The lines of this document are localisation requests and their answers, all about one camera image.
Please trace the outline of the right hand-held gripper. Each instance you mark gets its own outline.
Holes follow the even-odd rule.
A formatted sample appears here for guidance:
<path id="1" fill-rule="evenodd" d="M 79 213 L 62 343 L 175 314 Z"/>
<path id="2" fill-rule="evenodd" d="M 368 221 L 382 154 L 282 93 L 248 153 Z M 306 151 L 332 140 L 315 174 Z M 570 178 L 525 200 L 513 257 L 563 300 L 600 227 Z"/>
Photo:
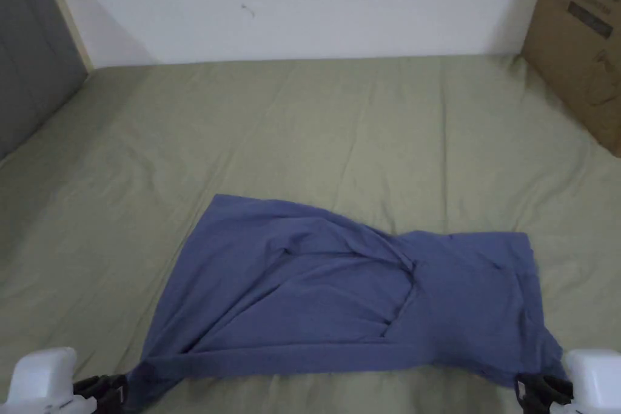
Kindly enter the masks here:
<path id="1" fill-rule="evenodd" d="M 516 397 L 523 413 L 620 413 L 620 353 L 572 350 L 564 357 L 569 380 L 519 373 Z"/>

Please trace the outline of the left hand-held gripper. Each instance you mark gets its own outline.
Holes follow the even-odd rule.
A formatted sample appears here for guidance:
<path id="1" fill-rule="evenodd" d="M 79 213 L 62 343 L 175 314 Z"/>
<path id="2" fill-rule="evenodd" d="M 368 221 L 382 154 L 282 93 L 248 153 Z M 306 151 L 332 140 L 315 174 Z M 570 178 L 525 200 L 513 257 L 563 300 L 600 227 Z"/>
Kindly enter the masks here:
<path id="1" fill-rule="evenodd" d="M 10 413 L 124 413 L 126 377 L 93 376 L 73 384 L 77 353 L 59 347 L 30 353 L 15 365 Z M 76 394 L 97 394 L 84 398 Z"/>

